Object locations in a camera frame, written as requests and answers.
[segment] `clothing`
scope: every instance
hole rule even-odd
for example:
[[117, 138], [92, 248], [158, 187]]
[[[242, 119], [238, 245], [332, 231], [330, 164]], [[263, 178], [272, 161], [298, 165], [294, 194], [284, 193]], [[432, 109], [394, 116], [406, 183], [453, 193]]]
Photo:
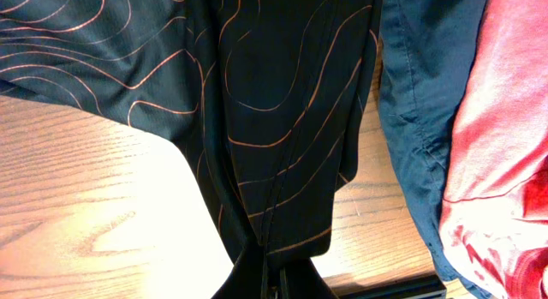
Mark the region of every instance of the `clothing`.
[[547, 4], [489, 0], [453, 129], [444, 252], [498, 298], [547, 297]]
[[174, 142], [231, 259], [278, 272], [329, 247], [381, 2], [1, 0], [0, 93]]
[[461, 278], [446, 260], [438, 225], [455, 113], [474, 61], [486, 0], [384, 0], [384, 70], [378, 102], [390, 159], [408, 209], [443, 280]]

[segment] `blue denim cloth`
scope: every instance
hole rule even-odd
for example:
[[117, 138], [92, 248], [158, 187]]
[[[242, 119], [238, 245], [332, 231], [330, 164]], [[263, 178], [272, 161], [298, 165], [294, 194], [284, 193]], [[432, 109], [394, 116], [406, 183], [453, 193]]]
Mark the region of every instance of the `blue denim cloth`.
[[474, 62], [486, 0], [384, 0], [384, 71], [379, 113], [408, 209], [442, 280], [467, 281], [444, 256], [438, 235], [451, 130]]

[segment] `wood grain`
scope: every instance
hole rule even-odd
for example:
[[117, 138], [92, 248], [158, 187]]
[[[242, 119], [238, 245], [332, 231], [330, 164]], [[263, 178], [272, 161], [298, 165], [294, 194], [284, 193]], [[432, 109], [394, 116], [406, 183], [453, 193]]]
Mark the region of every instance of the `wood grain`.
[[[331, 249], [314, 259], [338, 294], [434, 271], [390, 166], [378, 72], [359, 173], [336, 194]], [[230, 269], [168, 141], [68, 107], [0, 98], [0, 298], [207, 298]], [[470, 296], [458, 282], [448, 287], [450, 297]]]

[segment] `red garment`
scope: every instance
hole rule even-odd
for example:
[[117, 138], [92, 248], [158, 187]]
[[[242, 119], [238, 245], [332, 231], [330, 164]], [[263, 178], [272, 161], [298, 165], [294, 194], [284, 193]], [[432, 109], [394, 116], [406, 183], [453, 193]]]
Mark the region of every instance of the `red garment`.
[[546, 297], [548, 0], [489, 0], [443, 206], [459, 273], [498, 298]]

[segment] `black garment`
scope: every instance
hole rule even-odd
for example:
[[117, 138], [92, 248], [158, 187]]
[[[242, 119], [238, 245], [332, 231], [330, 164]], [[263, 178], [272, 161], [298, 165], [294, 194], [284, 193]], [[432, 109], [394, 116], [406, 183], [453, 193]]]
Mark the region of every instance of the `black garment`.
[[333, 194], [357, 169], [380, 8], [0, 0], [0, 93], [173, 141], [231, 259], [256, 242], [276, 273], [329, 247]]
[[378, 111], [408, 209], [443, 280], [460, 278], [438, 227], [451, 130], [472, 68], [486, 0], [384, 0], [384, 71]]

